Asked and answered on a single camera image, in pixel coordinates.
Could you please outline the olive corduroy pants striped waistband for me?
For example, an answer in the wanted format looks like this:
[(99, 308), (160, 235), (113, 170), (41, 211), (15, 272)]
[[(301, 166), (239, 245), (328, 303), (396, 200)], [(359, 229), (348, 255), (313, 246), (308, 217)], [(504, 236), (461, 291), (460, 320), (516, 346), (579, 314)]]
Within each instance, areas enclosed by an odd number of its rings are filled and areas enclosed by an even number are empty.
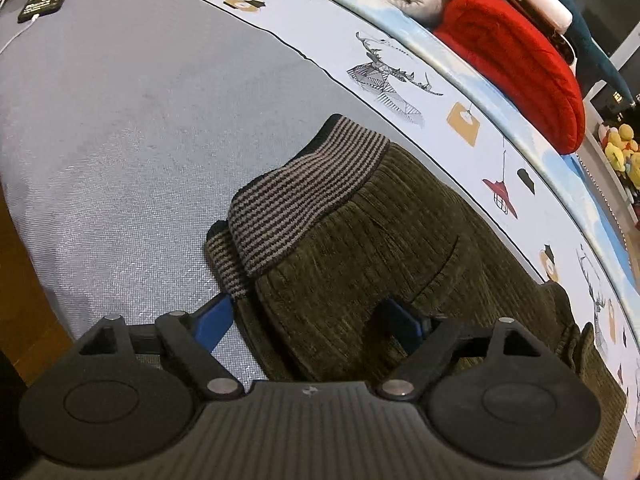
[(331, 116), (294, 158), (233, 196), (205, 250), (248, 348), (278, 382), (380, 382), (407, 356), (375, 311), (387, 299), (479, 326), (514, 318), (596, 395), (602, 422), (586, 461), (608, 466), (626, 398), (593, 327), (381, 133)]

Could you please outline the light blue white blanket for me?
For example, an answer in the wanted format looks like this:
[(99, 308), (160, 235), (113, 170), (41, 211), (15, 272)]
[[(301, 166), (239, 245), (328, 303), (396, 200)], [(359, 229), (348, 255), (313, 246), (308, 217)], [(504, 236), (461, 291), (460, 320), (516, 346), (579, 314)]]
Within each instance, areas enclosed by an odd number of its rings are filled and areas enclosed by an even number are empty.
[(561, 155), (494, 84), (427, 28), (386, 0), (330, 0), (385, 32), (419, 60), (427, 63), (469, 98), (524, 156), (575, 221), (616, 292), (636, 292), (637, 282), (628, 260), (622, 261), (608, 235), (611, 222), (598, 213), (602, 207), (593, 178), (578, 176)]

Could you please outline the grey printed bed sheet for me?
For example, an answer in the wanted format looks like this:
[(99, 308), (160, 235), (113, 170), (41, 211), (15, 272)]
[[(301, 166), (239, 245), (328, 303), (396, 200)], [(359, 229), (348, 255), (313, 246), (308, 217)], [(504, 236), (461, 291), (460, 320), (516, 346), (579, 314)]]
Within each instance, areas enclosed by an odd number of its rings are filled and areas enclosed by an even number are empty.
[[(638, 292), (619, 294), (551, 188), (469, 98), (330, 0), (66, 0), (1, 17), (1, 183), (73, 347), (29, 388), (33, 479), (623, 479), (639, 442)], [(559, 284), (626, 398), (605, 471), (596, 395), (514, 318), (417, 401), (267, 377), (205, 250), (233, 196), (333, 115), (399, 144), (537, 283)], [(223, 292), (233, 400), (152, 356), (85, 356), (99, 320), (152, 324)]]

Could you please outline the yellow plush toys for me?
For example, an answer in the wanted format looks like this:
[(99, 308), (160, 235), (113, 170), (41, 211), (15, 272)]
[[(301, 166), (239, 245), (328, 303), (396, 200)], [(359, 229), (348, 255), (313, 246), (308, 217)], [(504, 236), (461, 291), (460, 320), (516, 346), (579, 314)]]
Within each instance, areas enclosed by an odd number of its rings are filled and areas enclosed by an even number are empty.
[(598, 140), (613, 171), (634, 190), (639, 189), (639, 142), (634, 128), (623, 122), (619, 126), (601, 124)]

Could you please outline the red knitted blanket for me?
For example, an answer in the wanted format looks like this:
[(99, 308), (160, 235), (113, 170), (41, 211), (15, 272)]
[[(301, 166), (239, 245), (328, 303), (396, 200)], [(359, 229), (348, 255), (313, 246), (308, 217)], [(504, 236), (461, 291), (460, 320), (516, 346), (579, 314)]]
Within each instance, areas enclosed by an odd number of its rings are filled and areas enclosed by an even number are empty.
[(552, 43), (504, 0), (451, 0), (435, 36), (494, 84), (561, 155), (585, 136), (578, 81)]

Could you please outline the teal plush shark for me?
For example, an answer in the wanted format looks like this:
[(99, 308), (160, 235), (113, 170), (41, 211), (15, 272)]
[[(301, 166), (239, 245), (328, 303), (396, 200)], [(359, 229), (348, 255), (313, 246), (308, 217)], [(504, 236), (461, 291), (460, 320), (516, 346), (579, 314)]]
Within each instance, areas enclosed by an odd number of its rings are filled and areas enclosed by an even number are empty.
[(604, 80), (622, 96), (625, 104), (634, 102), (634, 96), (624, 78), (620, 76), (620, 72), (593, 41), (590, 29), (575, 1), (559, 0), (559, 2), (570, 10), (573, 18), (564, 36), (577, 54), (576, 77), (582, 96), (586, 96), (597, 82)]

